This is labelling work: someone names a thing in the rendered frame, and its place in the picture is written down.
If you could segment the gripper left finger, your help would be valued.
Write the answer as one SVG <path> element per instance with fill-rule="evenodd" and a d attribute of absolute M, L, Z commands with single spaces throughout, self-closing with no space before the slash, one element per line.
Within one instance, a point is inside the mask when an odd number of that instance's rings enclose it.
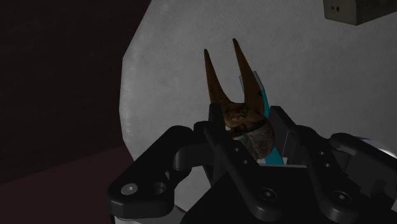
<path fill-rule="evenodd" d="M 186 213 L 185 222 L 233 214 L 254 221 L 281 219 L 275 188 L 257 178 L 259 164 L 225 130 L 219 104 L 209 106 L 209 118 L 194 129 L 175 125 L 166 130 L 106 192 L 113 218 L 161 218 L 174 207 L 175 188 L 192 168 L 203 166 L 210 189 Z"/>

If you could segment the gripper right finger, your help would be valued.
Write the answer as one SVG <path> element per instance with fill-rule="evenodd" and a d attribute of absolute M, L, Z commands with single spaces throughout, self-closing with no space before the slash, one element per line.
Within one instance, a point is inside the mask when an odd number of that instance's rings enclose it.
<path fill-rule="evenodd" d="M 270 107 L 268 120 L 279 154 L 306 166 L 325 217 L 337 224 L 397 224 L 397 158 L 350 134 L 324 138 L 279 106 Z"/>

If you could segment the brown two-pronged tool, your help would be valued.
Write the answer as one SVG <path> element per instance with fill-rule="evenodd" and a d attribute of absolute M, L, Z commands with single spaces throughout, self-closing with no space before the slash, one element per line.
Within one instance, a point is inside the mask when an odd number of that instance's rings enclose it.
<path fill-rule="evenodd" d="M 274 149 L 274 129 L 265 116 L 263 94 L 254 72 L 239 42 L 235 38 L 232 41 L 243 84 L 244 102 L 233 102 L 227 97 L 219 83 L 209 52 L 204 50 L 209 98 L 211 103 L 220 105 L 232 139 L 241 142 L 255 160 L 261 160 Z"/>

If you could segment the teal pen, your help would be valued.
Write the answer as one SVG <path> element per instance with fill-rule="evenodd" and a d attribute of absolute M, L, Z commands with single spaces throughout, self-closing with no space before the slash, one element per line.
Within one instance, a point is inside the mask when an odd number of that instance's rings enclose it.
<path fill-rule="evenodd" d="M 274 130 L 268 120 L 270 106 L 265 89 L 256 71 L 253 71 L 252 77 L 254 82 L 246 88 L 242 75 L 239 76 L 242 90 L 257 90 L 258 96 L 254 100 L 256 109 L 247 108 L 247 117 L 237 130 L 243 131 L 241 141 L 260 164 L 283 165 L 284 160 L 277 152 Z"/>

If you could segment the round white table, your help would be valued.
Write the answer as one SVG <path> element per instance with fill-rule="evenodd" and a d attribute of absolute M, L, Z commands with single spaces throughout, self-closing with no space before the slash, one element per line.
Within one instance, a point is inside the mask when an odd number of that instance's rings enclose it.
<path fill-rule="evenodd" d="M 322 0 L 151 0 L 122 62 L 120 119 L 133 163 L 170 127 L 194 129 L 208 120 L 216 103 L 209 98 L 204 50 L 227 97 L 244 102 L 233 38 L 270 107 L 324 138 L 350 134 L 397 158 L 397 12 L 350 25 L 325 19 Z M 253 158 L 257 178 L 279 196 L 280 220 L 233 214 L 185 222 L 211 187 L 197 166 L 175 188 L 168 215 L 111 216 L 112 224 L 337 224 L 319 210 L 306 166 L 282 158 L 283 165 Z"/>

